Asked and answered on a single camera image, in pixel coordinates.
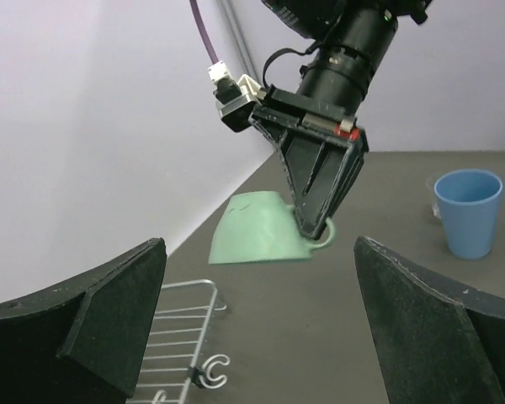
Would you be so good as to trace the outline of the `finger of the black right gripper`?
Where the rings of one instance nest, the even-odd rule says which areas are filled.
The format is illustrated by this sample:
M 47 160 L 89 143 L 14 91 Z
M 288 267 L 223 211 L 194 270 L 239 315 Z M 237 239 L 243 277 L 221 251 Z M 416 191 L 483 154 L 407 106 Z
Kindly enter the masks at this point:
M 326 173 L 331 154 L 342 159 L 345 140 L 313 129 L 289 129 L 273 124 L 252 125 L 279 154 L 300 217 L 331 216 L 337 208 L 337 174 Z
M 295 218 L 302 236 L 317 240 L 364 164 L 365 134 L 294 139 Z

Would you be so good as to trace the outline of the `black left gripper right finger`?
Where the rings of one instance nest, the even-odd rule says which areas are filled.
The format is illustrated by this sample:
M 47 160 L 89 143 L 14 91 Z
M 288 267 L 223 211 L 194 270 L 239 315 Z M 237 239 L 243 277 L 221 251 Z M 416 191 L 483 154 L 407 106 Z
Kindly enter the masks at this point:
M 359 288 L 391 403 L 505 403 L 505 297 L 358 237 Z

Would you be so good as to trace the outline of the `clear wine glass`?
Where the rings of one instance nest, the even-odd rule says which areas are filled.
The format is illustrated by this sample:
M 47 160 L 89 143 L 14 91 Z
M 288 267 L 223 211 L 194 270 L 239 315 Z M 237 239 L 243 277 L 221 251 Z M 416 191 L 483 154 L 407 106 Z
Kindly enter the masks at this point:
M 426 189 L 427 189 L 428 195 L 429 195 L 429 204 L 430 204 L 430 208 L 432 211 L 432 215 L 433 215 L 433 218 L 437 221 L 441 220 L 441 215 L 439 212 L 439 206 L 438 206 L 436 194 L 434 191 L 434 186 L 435 186 L 436 182 L 443 175 L 444 174 L 441 172 L 432 173 L 427 177 L 427 179 L 425 181 L 425 186 L 426 186 Z

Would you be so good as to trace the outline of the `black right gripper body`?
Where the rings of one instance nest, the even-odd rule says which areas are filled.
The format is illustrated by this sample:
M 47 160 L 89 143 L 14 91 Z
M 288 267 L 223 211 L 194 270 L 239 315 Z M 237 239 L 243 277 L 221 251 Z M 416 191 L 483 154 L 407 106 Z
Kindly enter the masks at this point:
M 273 124 L 289 129 L 324 130 L 329 136 L 346 141 L 367 141 L 364 128 L 357 126 L 357 117 L 344 107 L 319 98 L 270 86 L 258 93 L 260 105 L 249 118 L 253 125 Z

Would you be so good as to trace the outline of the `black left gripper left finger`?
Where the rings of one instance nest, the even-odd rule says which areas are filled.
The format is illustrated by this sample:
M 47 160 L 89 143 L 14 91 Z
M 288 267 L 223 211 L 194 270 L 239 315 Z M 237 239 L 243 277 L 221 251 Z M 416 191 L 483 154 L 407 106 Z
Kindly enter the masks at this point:
M 124 403 L 135 394 L 167 264 L 152 238 L 0 303 L 0 403 Z

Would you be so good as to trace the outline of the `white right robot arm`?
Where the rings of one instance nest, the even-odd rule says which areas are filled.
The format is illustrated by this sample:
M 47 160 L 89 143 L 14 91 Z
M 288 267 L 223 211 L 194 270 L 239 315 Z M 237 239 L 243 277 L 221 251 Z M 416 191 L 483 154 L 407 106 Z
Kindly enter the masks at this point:
M 313 43 L 291 93 L 265 83 L 249 121 L 283 163 L 300 234 L 322 236 L 352 188 L 369 150 L 356 112 L 398 28 L 427 18 L 428 1 L 267 1 L 289 28 Z

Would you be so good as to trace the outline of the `green teal mug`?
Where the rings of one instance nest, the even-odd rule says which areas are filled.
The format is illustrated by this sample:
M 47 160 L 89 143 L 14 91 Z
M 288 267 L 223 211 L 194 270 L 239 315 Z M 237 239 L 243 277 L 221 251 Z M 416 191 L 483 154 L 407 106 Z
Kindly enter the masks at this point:
M 323 242 L 302 236 L 295 207 L 275 191 L 235 194 L 214 231 L 208 264 L 309 261 L 314 251 L 333 243 L 337 229 L 331 219 L 327 229 Z

